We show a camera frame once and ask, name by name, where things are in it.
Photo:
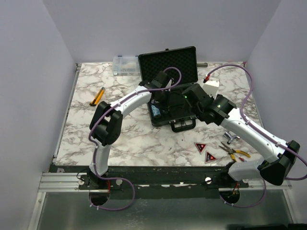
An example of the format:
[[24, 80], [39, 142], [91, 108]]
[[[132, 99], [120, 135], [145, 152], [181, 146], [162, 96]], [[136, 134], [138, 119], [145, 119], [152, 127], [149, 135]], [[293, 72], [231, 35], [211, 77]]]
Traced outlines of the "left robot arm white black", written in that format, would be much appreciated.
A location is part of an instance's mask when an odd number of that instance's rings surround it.
[[111, 103], [104, 101], [99, 103], [90, 123], [88, 136], [89, 141], [94, 143], [92, 161], [87, 172], [90, 186], [102, 189], [110, 186], [112, 180], [122, 180], [132, 185], [128, 179], [105, 177], [110, 149], [121, 134], [122, 121], [132, 111], [149, 103], [157, 93], [169, 92], [180, 83], [181, 79], [180, 70], [168, 67], [160, 71], [153, 80], [141, 81], [136, 89], [126, 96]]

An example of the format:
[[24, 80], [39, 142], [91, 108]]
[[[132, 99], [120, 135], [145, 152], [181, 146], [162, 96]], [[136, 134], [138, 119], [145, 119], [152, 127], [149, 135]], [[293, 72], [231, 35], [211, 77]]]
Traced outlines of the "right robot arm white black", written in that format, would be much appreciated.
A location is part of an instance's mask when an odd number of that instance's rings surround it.
[[182, 94], [200, 121], [235, 133], [262, 156], [259, 160], [230, 164], [221, 175], [223, 186], [230, 188], [244, 179], [264, 179], [273, 185], [284, 182], [300, 149], [296, 141], [276, 137], [248, 119], [233, 102], [221, 94], [211, 97], [199, 84], [189, 86]]

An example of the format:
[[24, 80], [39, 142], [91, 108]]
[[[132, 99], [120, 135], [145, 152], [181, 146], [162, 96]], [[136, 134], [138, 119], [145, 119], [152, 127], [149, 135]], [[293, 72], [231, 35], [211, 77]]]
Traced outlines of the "triangular red black card box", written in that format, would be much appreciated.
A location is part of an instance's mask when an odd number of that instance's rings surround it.
[[200, 154], [202, 154], [202, 152], [205, 150], [205, 148], [206, 148], [206, 144], [204, 144], [204, 143], [198, 143], [198, 142], [195, 142], [194, 143], [195, 144], [195, 146], [196, 146], [196, 148], [197, 148], [197, 150], [198, 150], [198, 152], [200, 153]]
[[215, 156], [213, 156], [209, 151], [206, 151], [205, 153], [205, 163], [209, 163], [212, 161], [216, 161], [217, 158]]

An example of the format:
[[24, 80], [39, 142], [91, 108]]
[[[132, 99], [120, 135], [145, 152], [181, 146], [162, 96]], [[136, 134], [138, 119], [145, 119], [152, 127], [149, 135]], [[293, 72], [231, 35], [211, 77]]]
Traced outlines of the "black poker set case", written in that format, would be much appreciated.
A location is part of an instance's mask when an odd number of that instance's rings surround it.
[[153, 117], [152, 100], [147, 104], [152, 125], [170, 125], [175, 133], [193, 129], [196, 126], [196, 116], [182, 93], [198, 81], [196, 47], [140, 54], [138, 60], [142, 81], [153, 80], [160, 71], [168, 67], [177, 68], [182, 74], [180, 83], [170, 90], [169, 110], [160, 110], [160, 118]]

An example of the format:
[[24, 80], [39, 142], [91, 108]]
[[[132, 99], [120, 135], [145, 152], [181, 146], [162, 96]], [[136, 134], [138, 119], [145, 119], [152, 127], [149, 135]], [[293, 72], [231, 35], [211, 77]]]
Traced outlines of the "light blue poker chip stack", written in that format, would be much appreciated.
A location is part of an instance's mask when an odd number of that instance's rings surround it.
[[159, 108], [157, 108], [155, 105], [151, 105], [152, 113], [154, 118], [160, 118], [161, 117], [161, 112]]

